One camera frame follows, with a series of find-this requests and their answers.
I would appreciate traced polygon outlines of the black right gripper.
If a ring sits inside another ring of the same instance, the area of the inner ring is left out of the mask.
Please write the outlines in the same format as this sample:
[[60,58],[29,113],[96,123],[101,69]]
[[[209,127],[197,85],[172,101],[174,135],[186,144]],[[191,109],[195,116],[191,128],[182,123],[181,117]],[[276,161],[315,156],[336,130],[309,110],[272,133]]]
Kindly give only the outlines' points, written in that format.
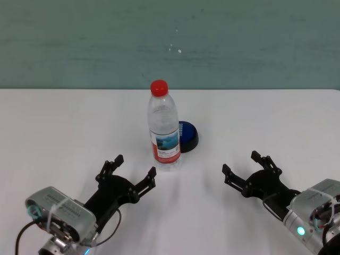
[[278,168],[270,156],[263,157],[257,151],[251,153],[251,159],[261,165],[264,170],[253,173],[247,180],[235,175],[226,164],[222,166],[225,184],[239,191],[246,198],[255,197],[278,220],[282,221],[288,214],[288,206],[292,199],[301,192],[290,189],[279,179],[282,170]]

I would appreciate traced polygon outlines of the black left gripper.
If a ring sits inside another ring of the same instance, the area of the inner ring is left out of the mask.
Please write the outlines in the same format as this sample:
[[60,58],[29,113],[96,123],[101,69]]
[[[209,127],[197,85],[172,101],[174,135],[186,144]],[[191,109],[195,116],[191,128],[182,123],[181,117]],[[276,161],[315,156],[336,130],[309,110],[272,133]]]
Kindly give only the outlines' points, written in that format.
[[104,162],[100,173],[95,178],[99,182],[98,190],[84,204],[84,207],[95,215],[97,232],[103,230],[121,205],[139,202],[141,197],[156,187],[157,172],[154,166],[136,185],[123,177],[112,175],[123,163],[123,155],[118,155],[113,161]]

